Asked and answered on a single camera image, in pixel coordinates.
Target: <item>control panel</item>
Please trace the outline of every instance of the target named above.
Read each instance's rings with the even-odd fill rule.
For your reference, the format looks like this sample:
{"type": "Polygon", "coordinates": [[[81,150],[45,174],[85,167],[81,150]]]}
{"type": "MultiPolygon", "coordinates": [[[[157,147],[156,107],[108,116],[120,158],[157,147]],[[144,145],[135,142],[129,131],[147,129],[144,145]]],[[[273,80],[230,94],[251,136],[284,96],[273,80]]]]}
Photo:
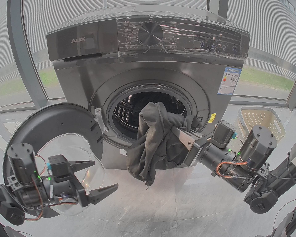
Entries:
{"type": "Polygon", "coordinates": [[[246,58],[250,35],[236,28],[169,17],[118,18],[118,49],[163,50],[171,53],[215,53],[246,58]]]}
{"type": "Polygon", "coordinates": [[[241,37],[240,33],[233,30],[199,23],[194,27],[193,50],[239,55],[241,37]]]}

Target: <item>gray tile floor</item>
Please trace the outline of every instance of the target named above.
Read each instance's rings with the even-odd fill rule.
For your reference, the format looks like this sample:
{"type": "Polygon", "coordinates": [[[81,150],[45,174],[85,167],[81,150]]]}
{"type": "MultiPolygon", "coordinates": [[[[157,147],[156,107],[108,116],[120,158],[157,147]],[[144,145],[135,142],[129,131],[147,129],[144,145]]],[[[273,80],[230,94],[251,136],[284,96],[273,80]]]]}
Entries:
{"type": "MultiPolygon", "coordinates": [[[[228,106],[224,119],[234,123],[239,108],[238,105],[228,106]]],[[[272,169],[286,158],[287,151],[296,142],[296,110],[273,109],[285,126],[286,136],[268,159],[272,169]]],[[[11,133],[30,113],[32,111],[0,114],[0,157],[3,157],[11,133]]],[[[268,213],[255,214],[243,202],[246,192],[239,193],[222,179],[212,177],[201,164],[192,168],[158,170],[155,183],[147,189],[127,170],[118,169],[125,163],[124,158],[118,160],[118,164],[110,162],[108,157],[118,152],[104,146],[102,163],[105,168],[112,168],[105,169],[104,186],[119,183],[118,190],[109,198],[76,216],[42,218],[14,228],[34,237],[266,236],[272,232],[278,210],[296,198],[295,186],[281,196],[268,213]]],[[[296,202],[280,211],[276,226],[295,206],[296,202]]],[[[9,225],[1,216],[0,222],[9,225]]]]}

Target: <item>aux logo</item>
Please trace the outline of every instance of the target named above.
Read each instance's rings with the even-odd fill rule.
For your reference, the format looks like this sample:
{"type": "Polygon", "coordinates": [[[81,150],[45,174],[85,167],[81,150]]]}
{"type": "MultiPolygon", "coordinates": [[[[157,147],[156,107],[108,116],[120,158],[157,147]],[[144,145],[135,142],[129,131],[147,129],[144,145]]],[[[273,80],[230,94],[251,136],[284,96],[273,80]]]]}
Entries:
{"type": "Polygon", "coordinates": [[[77,43],[77,42],[80,42],[80,41],[85,41],[85,37],[83,37],[83,38],[79,38],[79,39],[72,39],[72,42],[71,43],[77,43]]]}

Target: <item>energy label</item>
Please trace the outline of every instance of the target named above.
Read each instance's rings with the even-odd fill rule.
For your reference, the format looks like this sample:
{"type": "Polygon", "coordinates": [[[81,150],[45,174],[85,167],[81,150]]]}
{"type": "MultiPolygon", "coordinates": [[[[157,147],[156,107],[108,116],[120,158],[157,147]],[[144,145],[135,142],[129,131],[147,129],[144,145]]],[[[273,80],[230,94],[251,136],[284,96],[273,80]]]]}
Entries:
{"type": "Polygon", "coordinates": [[[242,70],[226,67],[218,90],[218,95],[232,95],[242,70]]]}

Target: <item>button icon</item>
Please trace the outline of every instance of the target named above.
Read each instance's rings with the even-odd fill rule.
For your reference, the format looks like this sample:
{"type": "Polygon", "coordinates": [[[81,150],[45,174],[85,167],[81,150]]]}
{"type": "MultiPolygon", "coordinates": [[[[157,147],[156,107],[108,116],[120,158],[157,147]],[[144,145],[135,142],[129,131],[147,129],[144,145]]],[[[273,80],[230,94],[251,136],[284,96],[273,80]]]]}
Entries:
{"type": "Polygon", "coordinates": [[[236,52],[237,52],[237,47],[236,47],[236,46],[233,46],[233,47],[232,47],[232,51],[233,51],[234,53],[236,53],[236,52]]]}

